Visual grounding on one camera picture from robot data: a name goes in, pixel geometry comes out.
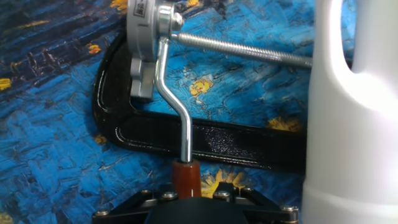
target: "white jug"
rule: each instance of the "white jug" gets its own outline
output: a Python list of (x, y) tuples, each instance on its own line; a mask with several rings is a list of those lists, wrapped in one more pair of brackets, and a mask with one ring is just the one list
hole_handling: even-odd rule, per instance
[(357, 0), (352, 71), (343, 0), (316, 0), (303, 224), (398, 224), (398, 0)]

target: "bolt head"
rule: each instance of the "bolt head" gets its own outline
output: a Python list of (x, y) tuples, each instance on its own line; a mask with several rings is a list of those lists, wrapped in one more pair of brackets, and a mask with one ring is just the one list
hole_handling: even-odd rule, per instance
[(296, 206), (284, 206), (282, 210), (285, 212), (298, 212), (299, 208), (297, 208)]
[(109, 215), (110, 211), (108, 210), (101, 210), (101, 211), (97, 211), (95, 213), (96, 216), (105, 216), (105, 215)]
[(214, 193), (215, 197), (221, 197), (221, 198), (225, 198), (225, 197), (229, 197), (229, 192), (226, 192), (225, 190), (220, 190)]
[(184, 18), (179, 13), (174, 13), (172, 16), (172, 30), (180, 31), (184, 26)]
[(177, 198), (177, 193), (175, 192), (166, 192), (162, 195), (163, 199), (175, 199)]
[(143, 194), (150, 194), (151, 191), (150, 191), (150, 190), (141, 190), (141, 193), (143, 193)]

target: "black metal base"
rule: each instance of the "black metal base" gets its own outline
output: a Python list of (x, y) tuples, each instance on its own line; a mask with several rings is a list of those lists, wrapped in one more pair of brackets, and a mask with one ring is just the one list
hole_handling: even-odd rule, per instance
[[(178, 157), (180, 118), (139, 111), (129, 95), (131, 54), (126, 33), (111, 44), (99, 68), (93, 111), (102, 135), (130, 150)], [(248, 167), (304, 174), (306, 135), (193, 119), (193, 156)]]
[(298, 223), (299, 211), (280, 209), (274, 202), (252, 189), (236, 189), (220, 183), (213, 199), (166, 196), (176, 194), (171, 184), (159, 191), (138, 192), (109, 213), (93, 214), (93, 224), (219, 224), (219, 223)]

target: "screw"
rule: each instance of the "screw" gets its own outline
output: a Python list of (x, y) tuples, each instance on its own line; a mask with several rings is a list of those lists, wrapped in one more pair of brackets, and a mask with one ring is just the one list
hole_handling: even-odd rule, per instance
[(175, 199), (175, 198), (177, 198), (177, 193), (175, 193), (175, 192), (166, 192), (166, 193), (164, 193), (162, 195), (162, 198), (163, 199), (167, 199), (167, 200)]
[(184, 26), (184, 18), (179, 13), (174, 13), (172, 16), (172, 30), (180, 31)]
[(101, 211), (97, 211), (95, 213), (96, 216), (105, 216), (105, 215), (109, 215), (109, 211), (108, 210), (101, 210)]
[(299, 208), (297, 208), (296, 206), (284, 206), (282, 210), (285, 212), (298, 212)]
[(226, 192), (225, 190), (220, 190), (218, 192), (215, 192), (214, 196), (219, 198), (226, 198), (229, 197), (229, 192)]
[(274, 62), (308, 69), (311, 69), (312, 67), (312, 58), (310, 57), (234, 44), (186, 33), (172, 34), (170, 38), (183, 45), (212, 50), (226, 55), (235, 55), (261, 62)]

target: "swirling brush strokes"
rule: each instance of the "swirling brush strokes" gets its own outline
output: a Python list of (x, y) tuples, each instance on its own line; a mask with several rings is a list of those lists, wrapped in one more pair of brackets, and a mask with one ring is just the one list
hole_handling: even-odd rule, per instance
[[(310, 55), (312, 1), (179, 2), (184, 31)], [(352, 2), (343, 39), (353, 48)], [(125, 26), (125, 1), (0, 1), (0, 216), (4, 223), (89, 223), (101, 207), (169, 181), (170, 161), (100, 135), (91, 95), (103, 52)], [(291, 129), (305, 123), (308, 72), (174, 45), (167, 83), (194, 116)], [(173, 113), (155, 95), (148, 110)], [(303, 177), (203, 163), (219, 179), (300, 206)]]

